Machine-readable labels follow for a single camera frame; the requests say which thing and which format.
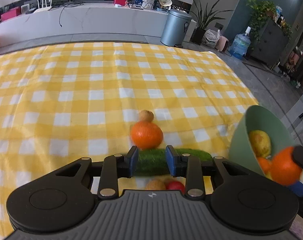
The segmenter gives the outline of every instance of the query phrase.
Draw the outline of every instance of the metal screw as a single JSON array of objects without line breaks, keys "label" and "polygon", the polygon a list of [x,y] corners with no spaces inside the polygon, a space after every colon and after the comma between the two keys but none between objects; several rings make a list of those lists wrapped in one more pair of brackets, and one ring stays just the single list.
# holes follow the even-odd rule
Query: metal screw
[{"label": "metal screw", "polygon": [[103,188],[100,191],[100,195],[104,196],[104,197],[111,197],[116,193],[116,191],[112,188]]},{"label": "metal screw", "polygon": [[188,190],[188,195],[191,197],[200,197],[204,192],[198,188],[192,188]]}]

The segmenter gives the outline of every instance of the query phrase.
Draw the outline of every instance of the dark gray cabinet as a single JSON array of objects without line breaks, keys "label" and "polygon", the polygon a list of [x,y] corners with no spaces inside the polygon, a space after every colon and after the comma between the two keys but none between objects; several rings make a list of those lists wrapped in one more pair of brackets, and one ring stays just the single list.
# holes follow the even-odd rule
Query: dark gray cabinet
[{"label": "dark gray cabinet", "polygon": [[259,59],[271,67],[279,59],[288,40],[282,29],[272,19],[269,19],[261,30],[260,41],[253,44],[254,50],[251,52],[250,49],[248,50],[251,57]]}]

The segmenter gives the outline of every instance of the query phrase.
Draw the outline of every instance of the white logo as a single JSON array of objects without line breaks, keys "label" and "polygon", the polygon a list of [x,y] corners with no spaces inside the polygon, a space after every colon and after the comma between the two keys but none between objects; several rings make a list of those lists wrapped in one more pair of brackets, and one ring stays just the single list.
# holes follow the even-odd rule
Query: white logo
[{"label": "white logo", "polygon": [[157,194],[152,192],[152,193],[149,193],[148,196],[151,197],[151,198],[153,198],[153,197],[156,197]]}]

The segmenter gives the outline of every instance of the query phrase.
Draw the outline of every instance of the white cap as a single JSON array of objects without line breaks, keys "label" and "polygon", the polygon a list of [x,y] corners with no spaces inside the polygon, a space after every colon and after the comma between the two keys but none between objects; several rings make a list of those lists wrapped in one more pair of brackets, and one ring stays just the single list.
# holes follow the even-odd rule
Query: white cap
[{"label": "white cap", "polygon": [[250,33],[250,30],[251,30],[251,27],[248,26],[248,27],[247,27],[247,30],[246,30],[246,33],[249,34],[249,33]]}]

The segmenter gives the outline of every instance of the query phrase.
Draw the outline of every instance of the black plant pot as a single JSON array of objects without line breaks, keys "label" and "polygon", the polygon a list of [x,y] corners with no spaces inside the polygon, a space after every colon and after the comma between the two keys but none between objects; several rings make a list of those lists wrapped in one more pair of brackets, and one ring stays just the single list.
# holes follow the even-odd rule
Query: black plant pot
[{"label": "black plant pot", "polygon": [[201,44],[201,41],[203,40],[203,36],[205,35],[205,30],[201,29],[201,28],[197,28],[195,31],[195,35],[192,38],[192,42],[197,43],[198,45]]}]

